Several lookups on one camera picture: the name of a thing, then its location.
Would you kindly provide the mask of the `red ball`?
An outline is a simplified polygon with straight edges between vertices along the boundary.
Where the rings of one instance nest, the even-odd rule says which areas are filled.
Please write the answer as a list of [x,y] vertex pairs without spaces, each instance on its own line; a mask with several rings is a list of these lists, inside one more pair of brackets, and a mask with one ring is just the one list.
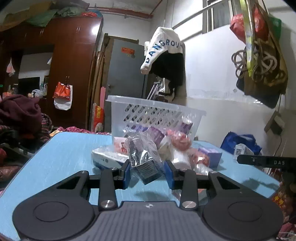
[[180,131],[167,130],[167,136],[171,144],[179,151],[186,151],[191,147],[191,140],[188,136]]

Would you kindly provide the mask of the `white blue box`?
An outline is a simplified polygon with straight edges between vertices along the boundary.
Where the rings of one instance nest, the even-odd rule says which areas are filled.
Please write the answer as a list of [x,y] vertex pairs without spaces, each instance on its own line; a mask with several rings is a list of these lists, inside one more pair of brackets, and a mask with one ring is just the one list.
[[93,165],[101,170],[117,168],[120,169],[128,155],[116,152],[113,146],[101,146],[91,151]]

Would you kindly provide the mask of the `blue shopping bag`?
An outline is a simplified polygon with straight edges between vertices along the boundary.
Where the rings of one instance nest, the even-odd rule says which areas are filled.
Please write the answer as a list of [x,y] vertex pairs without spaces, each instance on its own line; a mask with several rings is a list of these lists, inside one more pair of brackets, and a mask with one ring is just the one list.
[[254,135],[252,134],[238,135],[234,132],[227,133],[220,148],[231,154],[234,154],[235,146],[238,144],[246,145],[251,151],[253,151],[255,155],[259,155],[259,153],[262,150],[262,147],[260,147],[256,143],[256,139]]

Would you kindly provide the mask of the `purple small box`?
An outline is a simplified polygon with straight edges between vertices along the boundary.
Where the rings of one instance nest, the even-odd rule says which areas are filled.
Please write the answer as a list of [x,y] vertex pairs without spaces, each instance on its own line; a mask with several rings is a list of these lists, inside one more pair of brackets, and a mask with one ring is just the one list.
[[209,157],[209,168],[216,169],[218,167],[222,157],[222,152],[205,147],[200,147],[198,150]]

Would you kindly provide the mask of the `white plastic laundry basket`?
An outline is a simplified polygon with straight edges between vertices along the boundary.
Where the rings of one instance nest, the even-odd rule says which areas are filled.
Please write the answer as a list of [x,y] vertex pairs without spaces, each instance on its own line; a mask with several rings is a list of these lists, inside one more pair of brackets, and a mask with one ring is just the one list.
[[206,112],[182,105],[155,100],[110,95],[111,134],[126,137],[129,132],[145,131],[153,127],[162,132],[184,130],[193,140]]

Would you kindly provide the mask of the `brown hanging bag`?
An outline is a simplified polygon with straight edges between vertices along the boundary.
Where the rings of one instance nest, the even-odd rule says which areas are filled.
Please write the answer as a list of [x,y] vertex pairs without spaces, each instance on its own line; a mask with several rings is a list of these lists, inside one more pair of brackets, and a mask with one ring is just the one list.
[[253,66],[248,69],[247,49],[231,56],[236,67],[236,87],[269,108],[275,108],[286,93],[288,71],[280,48],[281,20],[271,17],[266,7],[255,1],[252,9],[254,22]]

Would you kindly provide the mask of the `grey metal door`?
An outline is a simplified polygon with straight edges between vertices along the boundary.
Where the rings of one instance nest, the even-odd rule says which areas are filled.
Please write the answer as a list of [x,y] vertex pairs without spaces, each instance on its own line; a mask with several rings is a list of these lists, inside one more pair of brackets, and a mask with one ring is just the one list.
[[106,95],[141,98],[145,76],[140,67],[144,61],[144,46],[115,39],[106,81]]

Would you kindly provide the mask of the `red white hanging bag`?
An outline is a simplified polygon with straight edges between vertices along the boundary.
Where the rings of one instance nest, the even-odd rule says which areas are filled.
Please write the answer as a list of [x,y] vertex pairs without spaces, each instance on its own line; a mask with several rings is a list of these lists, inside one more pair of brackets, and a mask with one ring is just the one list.
[[58,82],[54,95],[54,106],[56,109],[67,111],[72,106],[73,86]]

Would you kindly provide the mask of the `black hanging garment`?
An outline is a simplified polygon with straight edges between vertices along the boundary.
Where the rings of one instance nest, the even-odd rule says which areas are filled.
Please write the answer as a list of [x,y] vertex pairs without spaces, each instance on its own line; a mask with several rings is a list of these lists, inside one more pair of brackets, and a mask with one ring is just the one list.
[[149,74],[155,74],[160,78],[165,78],[169,81],[169,93],[165,96],[173,96],[175,99],[178,88],[182,86],[185,74],[184,55],[182,53],[163,52],[152,63]]

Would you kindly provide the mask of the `maroon clothes pile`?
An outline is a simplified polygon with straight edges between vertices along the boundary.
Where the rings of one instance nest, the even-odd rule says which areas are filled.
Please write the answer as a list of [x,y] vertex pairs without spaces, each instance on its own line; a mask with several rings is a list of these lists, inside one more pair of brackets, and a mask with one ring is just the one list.
[[21,94],[1,101],[1,144],[35,152],[50,139],[52,121],[42,113],[39,101]]

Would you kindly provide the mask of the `dark red wooden wardrobe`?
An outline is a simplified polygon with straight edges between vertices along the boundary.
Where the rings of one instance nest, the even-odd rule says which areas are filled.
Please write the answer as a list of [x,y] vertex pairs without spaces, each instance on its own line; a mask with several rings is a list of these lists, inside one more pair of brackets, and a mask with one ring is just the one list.
[[[52,53],[47,96],[39,102],[41,111],[55,126],[87,128],[91,76],[102,25],[100,17],[74,16],[53,18],[43,28],[21,23],[1,32],[1,93],[18,82],[23,56]],[[59,82],[73,87],[69,110],[54,106]]]

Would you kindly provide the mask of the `white hoodie blue letters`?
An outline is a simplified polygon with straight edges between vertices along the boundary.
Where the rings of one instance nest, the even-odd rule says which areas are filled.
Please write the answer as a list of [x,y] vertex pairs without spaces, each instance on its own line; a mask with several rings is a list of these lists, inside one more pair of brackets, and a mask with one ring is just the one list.
[[172,28],[158,27],[150,41],[145,42],[145,60],[140,67],[142,74],[150,72],[152,64],[161,54],[183,54],[183,48],[178,34]]

